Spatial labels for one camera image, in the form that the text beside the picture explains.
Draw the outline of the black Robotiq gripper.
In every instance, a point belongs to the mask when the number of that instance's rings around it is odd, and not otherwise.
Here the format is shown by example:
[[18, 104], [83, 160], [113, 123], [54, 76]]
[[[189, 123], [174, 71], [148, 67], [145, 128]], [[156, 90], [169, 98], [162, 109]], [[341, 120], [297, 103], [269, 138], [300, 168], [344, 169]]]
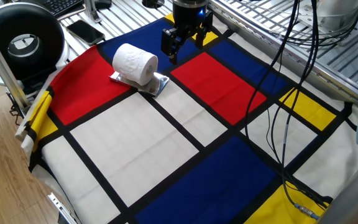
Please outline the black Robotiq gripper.
[[162, 31], [161, 51], [169, 57], [170, 63], [177, 64], [177, 53], [182, 46], [178, 34], [187, 34], [196, 29], [195, 45], [203, 48], [206, 34], [213, 26], [213, 13], [206, 12], [208, 0], [173, 0], [174, 28]]

